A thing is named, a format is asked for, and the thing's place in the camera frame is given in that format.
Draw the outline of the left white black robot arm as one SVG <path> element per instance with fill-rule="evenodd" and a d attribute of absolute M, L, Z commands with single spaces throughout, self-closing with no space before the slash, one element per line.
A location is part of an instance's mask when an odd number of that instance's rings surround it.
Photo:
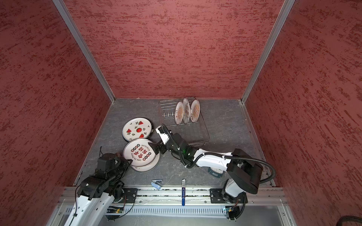
<path fill-rule="evenodd" d="M 119 153 L 100 156 L 95 173 L 79 185 L 65 225 L 97 226 L 113 202 L 126 203 L 122 178 L 132 162 Z"/>

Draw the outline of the brown patterned plate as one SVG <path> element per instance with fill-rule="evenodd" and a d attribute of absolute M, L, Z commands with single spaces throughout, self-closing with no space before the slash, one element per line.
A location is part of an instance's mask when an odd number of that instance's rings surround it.
<path fill-rule="evenodd" d="M 175 108 L 175 123 L 176 125 L 180 125 L 183 121 L 184 108 L 183 103 L 179 101 Z"/>

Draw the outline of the white watermelon pattern plate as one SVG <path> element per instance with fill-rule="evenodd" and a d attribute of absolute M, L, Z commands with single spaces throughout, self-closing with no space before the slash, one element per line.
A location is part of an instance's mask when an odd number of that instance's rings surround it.
<path fill-rule="evenodd" d="M 151 124 L 146 118 L 134 118 L 128 121 L 123 129 L 122 136 L 127 141 L 139 138 L 148 138 L 151 131 Z"/>

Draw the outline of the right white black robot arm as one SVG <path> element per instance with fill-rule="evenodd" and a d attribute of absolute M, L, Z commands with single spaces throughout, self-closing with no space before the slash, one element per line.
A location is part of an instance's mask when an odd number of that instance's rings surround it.
<path fill-rule="evenodd" d="M 188 169 L 197 166 L 227 172 L 231 178 L 225 183 L 223 193 L 229 198 L 236 198 L 243 192 L 258 193 L 263 161 L 252 158 L 241 149 L 229 153 L 210 152 L 188 145 L 179 134 L 164 137 L 158 143 L 149 142 L 149 145 L 156 153 L 170 151 Z"/>

